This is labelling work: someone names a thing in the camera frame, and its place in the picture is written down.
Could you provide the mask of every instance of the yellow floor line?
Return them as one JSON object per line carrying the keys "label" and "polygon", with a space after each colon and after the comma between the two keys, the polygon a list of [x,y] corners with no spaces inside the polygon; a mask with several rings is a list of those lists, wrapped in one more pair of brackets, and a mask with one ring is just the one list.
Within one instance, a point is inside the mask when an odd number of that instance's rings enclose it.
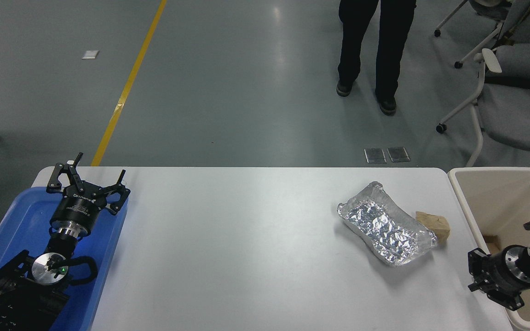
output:
{"label": "yellow floor line", "polygon": [[122,90],[122,94],[120,95],[120,100],[118,100],[118,104],[116,105],[116,108],[114,109],[114,113],[112,114],[112,117],[109,120],[108,126],[107,128],[105,128],[104,136],[101,138],[101,142],[99,143],[99,146],[97,147],[97,151],[95,152],[95,156],[93,157],[93,161],[91,162],[92,167],[97,167],[101,163],[101,159],[104,157],[105,149],[108,147],[108,144],[109,144],[109,139],[112,138],[112,134],[114,133],[114,129],[116,128],[116,124],[118,123],[120,114],[122,114],[122,109],[124,108],[126,99],[128,99],[128,94],[130,94],[130,89],[132,88],[132,85],[134,84],[134,80],[136,79],[136,75],[138,74],[138,70],[140,69],[140,65],[141,63],[143,63],[144,55],[147,53],[147,49],[149,48],[151,39],[153,39],[153,34],[156,29],[156,25],[158,25],[158,21],[161,18],[162,10],[165,8],[166,3],[167,3],[167,0],[161,0],[161,4],[156,10],[153,23],[151,24],[151,27],[149,28],[149,31],[147,32],[147,36],[144,39],[143,46],[140,48],[140,51],[138,52],[138,57],[136,58],[136,61],[134,62],[132,71],[130,71],[130,75],[128,76],[128,80],[126,81],[126,85],[124,86],[124,89]]}

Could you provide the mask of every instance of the gray floor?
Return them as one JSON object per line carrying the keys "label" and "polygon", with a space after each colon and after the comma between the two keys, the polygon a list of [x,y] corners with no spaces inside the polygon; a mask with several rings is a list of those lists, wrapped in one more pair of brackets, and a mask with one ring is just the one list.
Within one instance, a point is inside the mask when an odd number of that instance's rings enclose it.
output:
{"label": "gray floor", "polygon": [[[380,166],[462,167],[469,115],[435,125],[475,88],[477,65],[452,64],[494,23],[467,6],[435,38],[458,0],[418,0],[387,117],[372,94],[379,13],[354,91],[334,91],[338,2],[169,0],[102,166],[367,167],[364,148],[403,145],[412,161]],[[91,162],[159,3],[0,2],[0,220],[40,169]],[[530,153],[486,139],[477,166]]]}

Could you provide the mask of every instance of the beige bin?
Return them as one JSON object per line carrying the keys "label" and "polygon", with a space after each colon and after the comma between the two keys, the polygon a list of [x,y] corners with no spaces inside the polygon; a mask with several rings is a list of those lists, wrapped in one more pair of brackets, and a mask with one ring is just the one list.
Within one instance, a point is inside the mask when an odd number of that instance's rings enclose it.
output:
{"label": "beige bin", "polygon": [[[486,253],[530,243],[530,231],[523,228],[530,221],[530,168],[455,168],[449,179],[473,236]],[[486,245],[484,237],[492,243]],[[530,331],[530,290],[521,297],[524,307],[507,310],[508,317],[515,329]]]}

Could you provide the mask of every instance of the black pants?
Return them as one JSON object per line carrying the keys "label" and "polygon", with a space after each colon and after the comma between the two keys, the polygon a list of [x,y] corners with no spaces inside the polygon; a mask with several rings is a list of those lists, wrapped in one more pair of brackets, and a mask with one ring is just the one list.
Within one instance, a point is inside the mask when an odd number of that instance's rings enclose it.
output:
{"label": "black pants", "polygon": [[[341,0],[339,17],[343,22],[343,47],[339,79],[353,84],[359,75],[361,41],[379,0]],[[400,59],[414,18],[416,0],[381,0],[379,44],[376,58],[376,94],[384,100],[394,97],[400,76]]]}

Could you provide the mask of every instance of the crumpled aluminum foil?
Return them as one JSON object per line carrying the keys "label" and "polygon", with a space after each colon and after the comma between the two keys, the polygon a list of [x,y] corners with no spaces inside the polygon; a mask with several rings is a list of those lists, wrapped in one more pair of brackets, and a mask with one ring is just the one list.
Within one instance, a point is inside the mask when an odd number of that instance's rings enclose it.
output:
{"label": "crumpled aluminum foil", "polygon": [[391,266],[407,264],[437,245],[435,233],[400,209],[379,182],[371,182],[339,204],[337,211],[372,252]]}

